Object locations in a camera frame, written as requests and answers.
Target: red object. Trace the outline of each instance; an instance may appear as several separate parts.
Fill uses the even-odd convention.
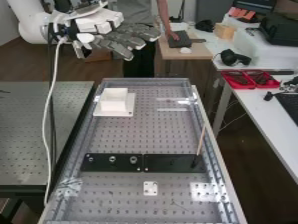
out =
[[[242,9],[237,17],[238,17],[238,18],[245,17],[246,12],[247,12],[247,10]]]
[[[255,12],[254,12],[254,11],[250,11],[250,12],[243,16],[243,18],[247,19],[247,20],[251,20],[254,14],[255,14]]]
[[[233,12],[235,11],[235,7],[231,7],[227,14],[231,16]]]
[[[254,89],[255,83],[242,71],[222,71],[221,75],[233,89]]]
[[[243,71],[245,75],[255,83],[255,87],[261,89],[275,89],[279,88],[279,82],[273,78],[273,76],[263,71],[250,70]]]
[[[241,9],[235,8],[233,13],[231,13],[231,17],[237,17],[239,15]]]

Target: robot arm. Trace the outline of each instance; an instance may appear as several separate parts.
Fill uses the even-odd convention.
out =
[[[29,10],[28,17],[24,16],[27,12],[21,10],[23,1],[8,0],[8,3],[19,17],[19,29],[24,39],[31,43],[46,43],[48,35],[42,34],[46,30],[57,42],[61,38],[66,38],[78,58],[85,58],[94,48],[106,48],[125,60],[132,60],[132,50],[142,49],[145,41],[153,42],[160,37],[160,32],[154,28],[141,24],[122,24],[122,13],[105,9],[108,1],[104,0],[89,0],[86,7],[78,9],[73,8],[69,0],[54,0],[50,15],[40,12],[40,7],[36,10],[39,0],[27,0],[25,8],[32,5],[31,9],[35,9]]]

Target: white cube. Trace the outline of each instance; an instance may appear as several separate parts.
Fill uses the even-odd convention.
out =
[[[106,88],[100,97],[101,111],[126,111],[128,88]]]

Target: person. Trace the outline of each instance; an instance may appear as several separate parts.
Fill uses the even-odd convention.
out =
[[[166,37],[178,40],[170,29],[168,0],[157,0],[160,17],[165,27]],[[118,11],[124,14],[125,23],[141,23],[153,26],[152,0],[117,0]],[[124,61],[122,72],[125,78],[154,77],[156,42],[146,42],[141,50],[133,50],[134,58]]]

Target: keyboard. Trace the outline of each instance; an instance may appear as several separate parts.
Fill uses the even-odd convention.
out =
[[[298,94],[279,93],[275,97],[298,126]]]
[[[189,35],[188,35],[186,31],[185,30],[176,31],[174,33],[178,35],[180,40],[176,41],[173,39],[173,37],[170,37],[169,40],[168,40],[169,47],[170,48],[182,48],[182,47],[190,48],[191,47],[191,40],[189,38]]]

